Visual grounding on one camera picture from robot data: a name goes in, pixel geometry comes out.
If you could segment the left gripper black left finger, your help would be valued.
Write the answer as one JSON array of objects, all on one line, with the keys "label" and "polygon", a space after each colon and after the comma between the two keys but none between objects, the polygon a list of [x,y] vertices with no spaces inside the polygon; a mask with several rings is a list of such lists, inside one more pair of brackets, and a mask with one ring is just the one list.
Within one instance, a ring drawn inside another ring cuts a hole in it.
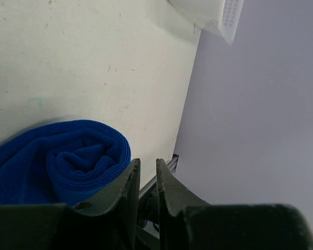
[{"label": "left gripper black left finger", "polygon": [[140,160],[70,207],[0,205],[0,249],[134,249]]}]

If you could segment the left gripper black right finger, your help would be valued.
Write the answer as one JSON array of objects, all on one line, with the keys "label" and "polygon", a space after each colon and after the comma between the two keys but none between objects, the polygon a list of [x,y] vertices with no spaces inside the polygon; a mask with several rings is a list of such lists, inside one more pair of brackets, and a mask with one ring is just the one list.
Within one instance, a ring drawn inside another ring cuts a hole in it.
[{"label": "left gripper black right finger", "polygon": [[166,173],[158,188],[161,249],[313,249],[293,206],[210,205]]}]

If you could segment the blue towel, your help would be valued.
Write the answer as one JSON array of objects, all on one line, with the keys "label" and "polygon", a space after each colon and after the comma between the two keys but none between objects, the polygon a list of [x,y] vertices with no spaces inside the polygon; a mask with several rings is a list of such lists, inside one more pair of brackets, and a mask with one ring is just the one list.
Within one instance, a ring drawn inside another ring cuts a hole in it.
[{"label": "blue towel", "polygon": [[127,139],[92,120],[31,129],[0,146],[0,205],[80,203],[131,161]]}]

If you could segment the white plastic perforated basket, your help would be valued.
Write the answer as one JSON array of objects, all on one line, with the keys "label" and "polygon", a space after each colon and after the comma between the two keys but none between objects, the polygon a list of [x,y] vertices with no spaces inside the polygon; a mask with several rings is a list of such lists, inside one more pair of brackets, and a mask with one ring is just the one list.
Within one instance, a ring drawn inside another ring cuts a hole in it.
[{"label": "white plastic perforated basket", "polygon": [[199,28],[223,37],[231,45],[243,0],[171,0],[175,8]]}]

